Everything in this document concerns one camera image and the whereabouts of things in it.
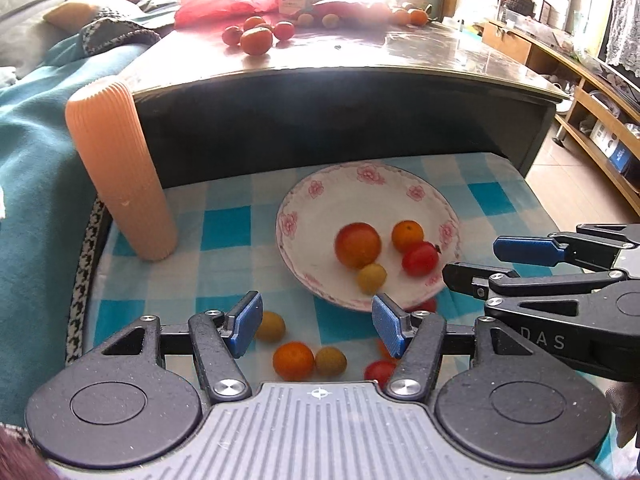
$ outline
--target red cherry tomato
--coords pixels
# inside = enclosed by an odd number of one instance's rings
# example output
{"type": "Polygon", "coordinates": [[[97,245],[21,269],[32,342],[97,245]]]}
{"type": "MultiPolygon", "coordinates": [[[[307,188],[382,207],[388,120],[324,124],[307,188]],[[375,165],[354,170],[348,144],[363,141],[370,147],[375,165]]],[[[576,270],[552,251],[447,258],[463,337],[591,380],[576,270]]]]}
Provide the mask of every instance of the red cherry tomato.
{"type": "Polygon", "coordinates": [[[429,242],[418,242],[402,257],[402,268],[409,276],[426,276],[438,264],[438,251],[429,242]]]}
{"type": "Polygon", "coordinates": [[[405,310],[407,312],[415,312],[416,310],[426,310],[427,312],[435,312],[437,308],[438,308],[438,301],[435,298],[430,298],[427,301],[423,301],[422,303],[417,304],[416,306],[406,308],[405,310]]]}
{"type": "Polygon", "coordinates": [[[396,363],[391,361],[375,361],[364,370],[365,381],[378,381],[380,388],[384,388],[386,382],[394,374],[396,363]]]}
{"type": "Polygon", "coordinates": [[[280,41],[293,38],[296,27],[291,22],[278,22],[273,26],[273,35],[280,41]]]}
{"type": "Polygon", "coordinates": [[[232,25],[222,32],[222,42],[229,46],[237,45],[240,43],[240,36],[242,36],[242,30],[240,30],[240,27],[232,25]]]}

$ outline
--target plate rim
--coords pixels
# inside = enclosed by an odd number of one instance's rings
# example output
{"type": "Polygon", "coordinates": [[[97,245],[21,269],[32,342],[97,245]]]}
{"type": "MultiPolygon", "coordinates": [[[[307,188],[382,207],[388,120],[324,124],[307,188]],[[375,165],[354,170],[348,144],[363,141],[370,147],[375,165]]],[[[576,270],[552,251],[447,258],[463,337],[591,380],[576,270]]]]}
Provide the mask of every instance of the plate rim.
{"type": "MultiPolygon", "coordinates": [[[[324,168],[320,168],[318,170],[315,170],[313,173],[310,173],[310,174],[304,176],[297,183],[295,183],[294,186],[291,189],[289,189],[289,191],[287,191],[287,193],[284,195],[284,198],[280,202],[280,206],[278,207],[278,211],[276,213],[275,237],[276,237],[276,245],[278,247],[278,252],[280,253],[280,257],[281,257],[283,263],[287,266],[287,269],[289,270],[289,272],[300,283],[300,285],[302,285],[304,288],[306,288],[306,290],[311,292],[313,295],[321,298],[322,300],[325,300],[325,301],[327,301],[327,302],[329,302],[329,303],[331,303],[331,304],[333,304],[335,306],[339,306],[341,308],[346,308],[348,310],[353,310],[354,312],[371,312],[371,306],[370,305],[368,307],[357,307],[357,306],[353,306],[353,305],[350,305],[350,304],[340,303],[340,301],[337,298],[334,298],[330,294],[327,294],[327,293],[323,292],[322,290],[320,290],[317,287],[313,286],[311,283],[307,283],[307,282],[304,282],[303,280],[301,280],[300,277],[298,276],[297,272],[292,268],[292,262],[290,261],[289,257],[285,254],[284,243],[282,242],[283,233],[282,233],[282,228],[281,228],[280,221],[279,221],[280,220],[280,216],[283,214],[283,209],[287,205],[289,205],[289,202],[290,202],[291,197],[293,196],[293,194],[296,193],[299,188],[302,188],[303,184],[305,182],[307,182],[310,179],[313,180],[312,179],[313,176],[316,176],[316,175],[321,174],[321,173],[328,173],[330,171],[335,171],[335,170],[338,170],[340,168],[352,168],[352,167],[355,167],[355,166],[362,166],[362,165],[371,165],[371,166],[374,166],[376,168],[384,168],[387,171],[391,171],[391,172],[399,173],[399,174],[402,174],[402,175],[405,175],[405,176],[409,176],[411,178],[414,178],[414,179],[418,180],[420,183],[426,184],[428,187],[430,187],[433,190],[434,195],[436,196],[436,198],[440,202],[442,202],[443,206],[445,207],[445,209],[449,213],[450,219],[452,219],[454,221],[455,225],[456,225],[457,243],[456,243],[456,247],[455,247],[455,253],[459,253],[460,252],[460,243],[461,243],[461,241],[460,241],[460,219],[458,218],[458,215],[456,214],[455,210],[452,208],[451,204],[447,201],[447,199],[442,195],[442,193],[435,186],[432,186],[426,180],[424,180],[422,177],[416,175],[415,173],[411,173],[410,171],[404,170],[403,168],[398,168],[397,166],[392,166],[391,164],[386,164],[385,162],[382,162],[380,160],[354,160],[354,161],[351,161],[351,162],[342,162],[342,163],[339,163],[339,164],[330,164],[328,166],[325,166],[324,168]]],[[[434,288],[431,289],[431,290],[434,290],[433,294],[431,294],[428,298],[425,298],[424,300],[422,300],[422,302],[428,301],[431,298],[435,297],[444,288],[445,288],[444,280],[440,280],[437,284],[434,285],[434,288]]]]}

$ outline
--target pink flower pattern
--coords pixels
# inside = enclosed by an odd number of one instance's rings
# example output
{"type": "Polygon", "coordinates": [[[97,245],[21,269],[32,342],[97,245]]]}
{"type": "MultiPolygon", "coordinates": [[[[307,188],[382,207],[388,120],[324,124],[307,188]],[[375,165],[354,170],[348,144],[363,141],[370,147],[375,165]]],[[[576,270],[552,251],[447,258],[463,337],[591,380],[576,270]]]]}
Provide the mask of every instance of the pink flower pattern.
{"type": "Polygon", "coordinates": [[[426,195],[422,186],[409,186],[409,189],[406,190],[406,195],[416,202],[420,202],[426,195]]]}
{"type": "Polygon", "coordinates": [[[298,222],[298,213],[295,211],[289,214],[280,215],[280,228],[285,236],[293,240],[296,235],[296,223],[298,222]]]}
{"type": "Polygon", "coordinates": [[[312,285],[315,286],[322,286],[322,283],[320,283],[318,280],[316,280],[311,274],[309,274],[308,272],[304,273],[304,277],[305,280],[307,280],[309,283],[311,283],[312,285]]]}
{"type": "Polygon", "coordinates": [[[309,184],[309,195],[311,198],[316,198],[324,192],[324,186],[322,182],[319,180],[312,180],[311,184],[309,184]]]}
{"type": "Polygon", "coordinates": [[[454,234],[455,227],[453,227],[453,223],[451,222],[451,220],[447,220],[440,226],[440,244],[442,245],[442,250],[446,249],[449,246],[449,244],[453,240],[454,234]]]}
{"type": "Polygon", "coordinates": [[[440,280],[442,279],[442,274],[440,274],[439,272],[434,274],[433,276],[430,276],[429,279],[424,282],[424,284],[426,286],[432,286],[435,285],[436,283],[438,283],[440,280]]]}
{"type": "Polygon", "coordinates": [[[358,180],[366,184],[378,184],[382,186],[385,183],[385,177],[373,166],[360,166],[358,168],[358,180]]]}

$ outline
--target blue and white checkered cloth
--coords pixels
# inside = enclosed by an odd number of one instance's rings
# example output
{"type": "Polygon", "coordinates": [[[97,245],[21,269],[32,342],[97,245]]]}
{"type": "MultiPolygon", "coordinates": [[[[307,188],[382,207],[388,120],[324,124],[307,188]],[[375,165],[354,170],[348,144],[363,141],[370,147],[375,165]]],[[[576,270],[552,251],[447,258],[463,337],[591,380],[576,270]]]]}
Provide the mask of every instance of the blue and white checkered cloth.
{"type": "MultiPolygon", "coordinates": [[[[447,199],[460,220],[464,261],[508,267],[493,254],[498,235],[546,236],[557,229],[523,177],[499,156],[467,153],[383,162],[420,176],[447,199]]],[[[112,226],[91,294],[85,349],[143,314],[155,314],[163,324],[182,323],[197,312],[227,311],[248,290],[258,290],[264,308],[286,322],[282,342],[300,340],[314,352],[336,346],[348,359],[339,379],[361,380],[364,368],[380,359],[370,315],[333,306],[307,292],[287,270],[275,243],[280,202],[299,180],[318,169],[236,176],[166,190],[179,242],[175,253],[162,262],[139,260],[112,226]]],[[[553,269],[513,267],[521,276],[576,272],[564,264],[553,269]]],[[[473,324],[482,313],[481,301],[447,289],[437,302],[438,312],[455,324],[473,324]]],[[[279,344],[253,342],[238,361],[254,391],[263,381],[278,380],[271,358],[279,344]]],[[[168,356],[167,367],[197,384],[191,357],[168,356]]],[[[467,367],[468,359],[444,359],[439,384],[467,367]]],[[[612,473],[614,449],[613,436],[598,459],[612,473]]]]}

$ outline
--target box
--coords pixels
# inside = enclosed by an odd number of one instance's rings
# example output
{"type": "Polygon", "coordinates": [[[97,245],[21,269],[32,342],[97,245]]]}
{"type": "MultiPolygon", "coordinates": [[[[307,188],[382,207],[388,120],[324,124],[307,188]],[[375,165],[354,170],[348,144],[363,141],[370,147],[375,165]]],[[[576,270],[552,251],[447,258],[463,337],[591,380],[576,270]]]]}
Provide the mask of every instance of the box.
{"type": "MultiPolygon", "coordinates": [[[[640,139],[640,128],[635,124],[625,124],[626,128],[640,139]]],[[[591,131],[590,139],[604,153],[616,171],[624,176],[633,186],[640,186],[640,161],[618,139],[618,136],[604,127],[601,121],[591,131]]]]}

